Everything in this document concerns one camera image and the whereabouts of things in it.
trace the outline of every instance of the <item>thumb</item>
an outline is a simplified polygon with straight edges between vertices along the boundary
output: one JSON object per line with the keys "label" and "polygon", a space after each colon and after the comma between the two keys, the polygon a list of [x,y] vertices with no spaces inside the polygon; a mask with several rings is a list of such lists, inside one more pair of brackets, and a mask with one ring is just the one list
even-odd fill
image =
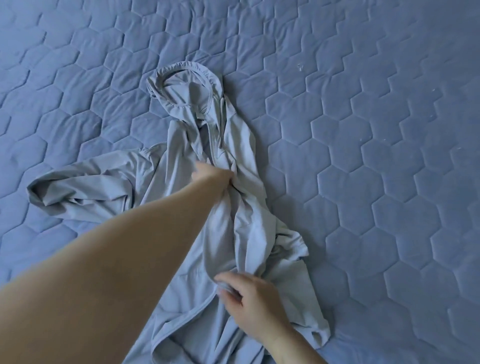
{"label": "thumb", "polygon": [[240,313],[243,306],[233,294],[231,294],[227,290],[220,289],[218,295],[220,296],[220,299],[225,305],[226,310],[231,316],[235,317],[237,314]]}

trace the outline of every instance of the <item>gray hoodie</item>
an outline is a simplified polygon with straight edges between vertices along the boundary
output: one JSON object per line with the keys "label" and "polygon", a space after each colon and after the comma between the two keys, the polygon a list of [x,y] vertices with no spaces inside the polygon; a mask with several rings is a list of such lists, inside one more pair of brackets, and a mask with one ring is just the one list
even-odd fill
{"label": "gray hoodie", "polygon": [[147,86],[177,119],[166,143],[74,163],[27,187],[30,202],[52,216],[101,223],[178,191],[197,160],[235,172],[124,362],[259,364],[264,349],[238,328],[216,295],[213,277],[225,270],[272,281],[290,321],[319,348],[330,330],[300,260],[308,249],[268,210],[255,140],[222,81],[185,61],[162,68]]}

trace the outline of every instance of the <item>mattress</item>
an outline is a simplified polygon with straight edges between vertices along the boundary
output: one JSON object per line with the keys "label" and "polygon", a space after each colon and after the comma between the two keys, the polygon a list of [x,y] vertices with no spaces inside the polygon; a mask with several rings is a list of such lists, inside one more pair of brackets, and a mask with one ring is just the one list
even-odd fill
{"label": "mattress", "polygon": [[479,17],[474,0],[0,0],[0,284],[92,228],[26,185],[165,141],[145,80],[197,61],[309,247],[329,363],[479,363]]}

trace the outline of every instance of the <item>forearm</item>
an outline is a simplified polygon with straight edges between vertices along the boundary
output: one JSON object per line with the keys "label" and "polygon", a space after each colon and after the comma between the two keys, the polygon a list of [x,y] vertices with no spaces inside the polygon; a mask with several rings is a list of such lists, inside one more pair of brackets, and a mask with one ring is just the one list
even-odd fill
{"label": "forearm", "polygon": [[266,349],[277,364],[327,364],[305,338],[295,330],[282,333]]}
{"label": "forearm", "polygon": [[120,363],[219,197],[208,179],[80,236],[0,291],[2,362]]}

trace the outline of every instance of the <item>blue bedsheet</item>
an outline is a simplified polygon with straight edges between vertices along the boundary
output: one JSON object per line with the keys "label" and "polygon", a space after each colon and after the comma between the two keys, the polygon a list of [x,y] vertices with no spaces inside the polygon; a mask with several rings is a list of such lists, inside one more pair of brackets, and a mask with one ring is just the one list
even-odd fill
{"label": "blue bedsheet", "polygon": [[0,282],[91,228],[36,176],[166,140],[145,80],[197,61],[257,136],[339,363],[479,363],[480,3],[0,0]]}

